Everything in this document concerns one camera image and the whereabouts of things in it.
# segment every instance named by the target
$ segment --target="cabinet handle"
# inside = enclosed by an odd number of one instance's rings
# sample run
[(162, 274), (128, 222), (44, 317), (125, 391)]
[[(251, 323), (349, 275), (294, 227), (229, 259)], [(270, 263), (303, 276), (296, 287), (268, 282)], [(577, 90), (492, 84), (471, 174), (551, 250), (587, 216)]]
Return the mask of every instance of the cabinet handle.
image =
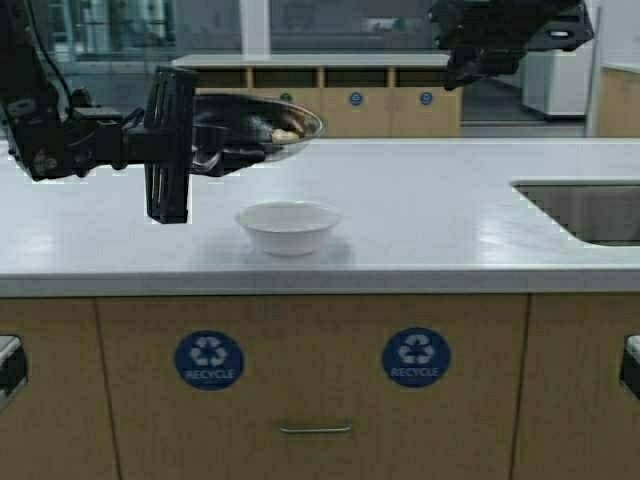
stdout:
[(335, 427), (297, 427), (281, 425), (280, 431), (287, 435), (319, 435), (326, 433), (349, 433), (353, 430), (353, 424), (338, 425)]
[(640, 335), (627, 339), (620, 381), (640, 400)]
[(0, 412), (27, 384), (27, 359), (18, 337), (0, 336)]

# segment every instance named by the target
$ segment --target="sink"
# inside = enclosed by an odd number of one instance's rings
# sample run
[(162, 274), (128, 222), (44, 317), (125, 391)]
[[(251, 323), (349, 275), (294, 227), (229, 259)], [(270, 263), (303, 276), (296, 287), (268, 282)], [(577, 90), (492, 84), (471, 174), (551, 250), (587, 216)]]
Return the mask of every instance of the sink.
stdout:
[(514, 187), (583, 242), (640, 246), (640, 183), (521, 183)]

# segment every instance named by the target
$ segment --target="background countertop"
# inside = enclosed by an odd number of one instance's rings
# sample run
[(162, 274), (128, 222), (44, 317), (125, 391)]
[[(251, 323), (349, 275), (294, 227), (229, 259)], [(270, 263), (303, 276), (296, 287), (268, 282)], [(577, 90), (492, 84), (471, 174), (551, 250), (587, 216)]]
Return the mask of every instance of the background countertop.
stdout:
[(245, 57), (243, 55), (188, 55), (173, 61), (174, 67), (445, 67), (448, 54), (303, 54)]
[[(640, 183), (640, 141), (312, 143), (223, 179), (192, 177), (191, 223), (145, 215), (143, 170), (33, 183), (0, 144), (0, 296), (640, 292), (640, 249), (570, 236), (511, 187)], [(327, 247), (280, 259), (234, 222), (268, 200), (334, 205)]]

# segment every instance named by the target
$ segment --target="cabinet door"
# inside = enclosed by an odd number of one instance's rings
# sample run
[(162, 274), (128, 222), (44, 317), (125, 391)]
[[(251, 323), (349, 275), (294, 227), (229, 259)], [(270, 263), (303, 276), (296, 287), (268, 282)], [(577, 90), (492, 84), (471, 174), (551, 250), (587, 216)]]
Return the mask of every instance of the cabinet door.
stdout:
[(393, 90), (393, 137), (459, 137), (462, 114), (460, 90), (410, 87)]
[(321, 90), (319, 88), (254, 88), (252, 94), (290, 102), (311, 110), (313, 113), (320, 113)]
[(621, 384), (640, 297), (533, 299), (515, 480), (635, 478), (640, 400)]
[[(525, 304), (520, 296), (101, 302), (123, 479), (507, 480)], [(394, 383), (382, 366), (389, 339), (411, 327), (437, 331), (452, 351), (447, 374), (425, 389)], [(226, 390), (195, 390), (173, 365), (180, 340), (208, 330), (245, 354), (243, 376)]]
[(389, 137), (391, 90), (336, 87), (322, 91), (322, 118), (327, 137)]
[(90, 301), (0, 301), (0, 335), (21, 339), (28, 383), (0, 412), (0, 477), (116, 480)]
[(640, 115), (639, 86), (640, 75), (609, 69), (602, 71), (599, 137), (626, 138), (640, 135), (636, 121)]

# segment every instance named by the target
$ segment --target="cable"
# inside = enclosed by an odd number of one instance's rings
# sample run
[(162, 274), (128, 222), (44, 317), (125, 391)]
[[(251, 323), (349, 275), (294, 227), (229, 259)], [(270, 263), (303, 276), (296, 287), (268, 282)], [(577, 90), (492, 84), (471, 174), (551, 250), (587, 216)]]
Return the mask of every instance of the cable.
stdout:
[(62, 85), (62, 88), (64, 90), (64, 94), (67, 97), (67, 103), (69, 104), (69, 108), (68, 108), (69, 116), (73, 117), (73, 101), (71, 98), (71, 89), (69, 88), (69, 84), (64, 79), (64, 75), (62, 75), (62, 73), (58, 69), (58, 66), (54, 63), (54, 61), (49, 56), (49, 53), (47, 52), (47, 50), (44, 48), (44, 42), (42, 41), (42, 37), (40, 36), (40, 31), (38, 30), (38, 24), (36, 23), (36, 15), (33, 10), (33, 3), (31, 0), (26, 0), (26, 1), (27, 1), (27, 8), (29, 9), (29, 16), (31, 17), (33, 34), (36, 37), (36, 42), (38, 43), (38, 47), (40, 48), (40, 51), (42, 52), (44, 59), (47, 61), (47, 63), (53, 70), (53, 73), (56, 75), (56, 77), (60, 81), (60, 84)]

